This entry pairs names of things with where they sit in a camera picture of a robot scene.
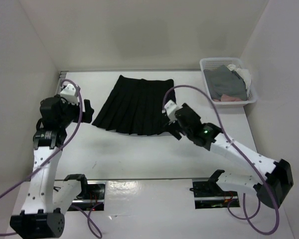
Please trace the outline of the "black pleated skirt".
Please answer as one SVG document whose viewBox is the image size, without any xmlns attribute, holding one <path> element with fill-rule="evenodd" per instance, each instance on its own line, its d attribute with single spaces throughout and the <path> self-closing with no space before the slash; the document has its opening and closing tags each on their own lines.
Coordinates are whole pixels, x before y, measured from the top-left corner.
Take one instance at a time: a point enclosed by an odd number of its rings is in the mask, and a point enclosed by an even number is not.
<svg viewBox="0 0 299 239">
<path fill-rule="evenodd" d="M 120 75 L 93 126 L 122 134 L 160 135 L 165 132 L 162 103 L 174 80 L 146 80 Z"/>
</svg>

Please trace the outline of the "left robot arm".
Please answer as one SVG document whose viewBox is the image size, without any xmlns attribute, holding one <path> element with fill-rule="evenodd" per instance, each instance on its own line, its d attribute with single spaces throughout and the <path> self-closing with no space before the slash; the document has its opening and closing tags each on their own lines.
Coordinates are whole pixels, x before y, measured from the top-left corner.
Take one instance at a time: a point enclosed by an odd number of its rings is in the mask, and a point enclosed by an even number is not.
<svg viewBox="0 0 299 239">
<path fill-rule="evenodd" d="M 54 191 L 55 176 L 67 138 L 66 128 L 72 123 L 90 123 L 94 109 L 90 101 L 55 95 L 40 103 L 41 118 L 33 136 L 34 165 L 28 193 L 10 227 L 23 239 L 61 237 L 65 214 L 75 198 L 89 194 L 84 174 L 69 174 L 60 189 Z"/>
</svg>

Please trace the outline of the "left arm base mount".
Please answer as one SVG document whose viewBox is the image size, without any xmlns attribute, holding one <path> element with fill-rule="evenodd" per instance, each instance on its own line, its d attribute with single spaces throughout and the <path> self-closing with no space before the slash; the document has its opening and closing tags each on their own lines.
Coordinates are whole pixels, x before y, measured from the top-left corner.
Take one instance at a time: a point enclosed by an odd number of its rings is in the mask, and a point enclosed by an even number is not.
<svg viewBox="0 0 299 239">
<path fill-rule="evenodd" d="M 106 182 L 89 180 L 87 192 L 84 196 L 76 198 L 72 206 L 76 206 L 83 211 L 103 211 L 105 205 Z"/>
</svg>

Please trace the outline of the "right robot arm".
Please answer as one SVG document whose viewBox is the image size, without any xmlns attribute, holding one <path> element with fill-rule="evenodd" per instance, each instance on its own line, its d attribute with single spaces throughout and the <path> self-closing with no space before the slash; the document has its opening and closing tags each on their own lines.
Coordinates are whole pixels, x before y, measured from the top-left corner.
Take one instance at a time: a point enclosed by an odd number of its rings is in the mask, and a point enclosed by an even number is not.
<svg viewBox="0 0 299 239">
<path fill-rule="evenodd" d="M 249 176 L 235 176 L 216 170 L 208 180 L 214 196 L 224 191 L 256 195 L 269 208 L 279 208 L 294 185 L 291 165 L 284 159 L 276 161 L 249 149 L 212 124 L 202 123 L 200 116 L 187 104 L 179 107 L 172 100 L 164 105 L 166 131 L 177 139 L 187 137 L 195 145 L 221 155 L 250 171 Z"/>
</svg>

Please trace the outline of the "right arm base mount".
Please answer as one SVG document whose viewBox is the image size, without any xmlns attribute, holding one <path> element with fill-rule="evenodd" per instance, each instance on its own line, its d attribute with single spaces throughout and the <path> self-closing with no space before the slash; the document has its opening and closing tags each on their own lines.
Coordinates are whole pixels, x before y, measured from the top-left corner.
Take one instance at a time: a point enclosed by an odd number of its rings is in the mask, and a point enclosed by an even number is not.
<svg viewBox="0 0 299 239">
<path fill-rule="evenodd" d="M 207 180 L 193 180 L 189 190 L 194 196 L 195 209 L 216 209 L 240 207 L 238 194 L 235 191 L 212 189 Z"/>
</svg>

